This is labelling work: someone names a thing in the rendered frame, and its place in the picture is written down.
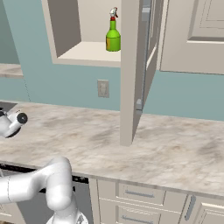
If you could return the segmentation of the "open beige cabinet door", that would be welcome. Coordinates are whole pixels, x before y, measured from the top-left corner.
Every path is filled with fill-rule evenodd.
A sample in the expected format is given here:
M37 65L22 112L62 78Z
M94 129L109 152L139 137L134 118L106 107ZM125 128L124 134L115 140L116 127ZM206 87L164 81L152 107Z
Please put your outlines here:
M144 105L158 62L158 43L164 0L152 0L150 13L150 35L146 64L143 112L136 110L137 35L141 0L122 1L122 51L121 51L121 105L120 145L130 146L137 131Z

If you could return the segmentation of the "green spray bottle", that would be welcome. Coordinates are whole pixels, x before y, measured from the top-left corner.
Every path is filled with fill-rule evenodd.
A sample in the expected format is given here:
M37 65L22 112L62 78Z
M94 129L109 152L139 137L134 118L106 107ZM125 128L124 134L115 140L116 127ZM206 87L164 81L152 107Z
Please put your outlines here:
M121 35L116 29L117 8L114 7L109 15L110 24L106 34L106 50L108 52L119 52L121 50Z

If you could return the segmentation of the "open beige cabinet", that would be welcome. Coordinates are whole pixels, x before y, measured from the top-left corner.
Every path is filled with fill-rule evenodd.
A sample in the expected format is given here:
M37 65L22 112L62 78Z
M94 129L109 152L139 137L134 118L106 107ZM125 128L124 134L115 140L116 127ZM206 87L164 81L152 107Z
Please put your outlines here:
M41 0L52 62L119 67L121 54L106 50L109 12L122 0Z

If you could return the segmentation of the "closed beige cabinet door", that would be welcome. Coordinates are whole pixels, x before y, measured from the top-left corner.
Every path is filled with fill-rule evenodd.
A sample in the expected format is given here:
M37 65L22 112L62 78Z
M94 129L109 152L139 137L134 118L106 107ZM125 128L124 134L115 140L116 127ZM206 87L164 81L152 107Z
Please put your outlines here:
M169 0L160 69L224 74L224 0Z

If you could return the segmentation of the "beige base cabinet door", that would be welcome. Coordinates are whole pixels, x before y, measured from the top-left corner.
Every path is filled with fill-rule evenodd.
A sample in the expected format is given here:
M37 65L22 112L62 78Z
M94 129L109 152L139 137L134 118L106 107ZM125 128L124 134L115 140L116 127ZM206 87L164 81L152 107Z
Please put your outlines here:
M224 224L224 199L210 199L196 196L196 202L189 220L185 220L187 206L192 195L185 200L178 224Z

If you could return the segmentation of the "beige drawer front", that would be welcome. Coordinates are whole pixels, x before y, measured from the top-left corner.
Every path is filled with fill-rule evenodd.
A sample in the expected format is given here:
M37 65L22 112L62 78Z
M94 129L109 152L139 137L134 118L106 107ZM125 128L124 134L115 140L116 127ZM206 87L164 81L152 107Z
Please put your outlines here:
M160 222L160 216L161 216L160 213L144 211L125 206L119 206L116 209L116 211L117 211L117 222L119 224L143 224L134 221L124 220L121 218L123 215L142 221L147 221L148 223L146 224L159 224Z
M163 205L165 191L137 185L119 184L117 187L117 196L126 200Z

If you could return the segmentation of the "dark dishwasher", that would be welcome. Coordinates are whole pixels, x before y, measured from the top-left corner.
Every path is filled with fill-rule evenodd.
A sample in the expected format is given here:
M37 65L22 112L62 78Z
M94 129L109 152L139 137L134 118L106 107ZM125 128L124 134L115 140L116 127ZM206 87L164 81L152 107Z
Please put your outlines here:
M0 164L1 176L11 176L27 172L33 172L33 169L11 164ZM73 176L73 191L78 208L86 216L88 224L94 224L88 179ZM17 205L26 224L46 224L53 216L53 211L46 204L45 188L41 189L33 199L18 202Z

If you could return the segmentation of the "beige wall outlet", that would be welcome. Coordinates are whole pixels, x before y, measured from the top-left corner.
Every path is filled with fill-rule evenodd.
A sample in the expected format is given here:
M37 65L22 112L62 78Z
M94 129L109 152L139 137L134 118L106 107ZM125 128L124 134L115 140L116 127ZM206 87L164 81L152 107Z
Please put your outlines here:
M109 97L109 81L108 80L98 80L97 81L98 96L99 97Z

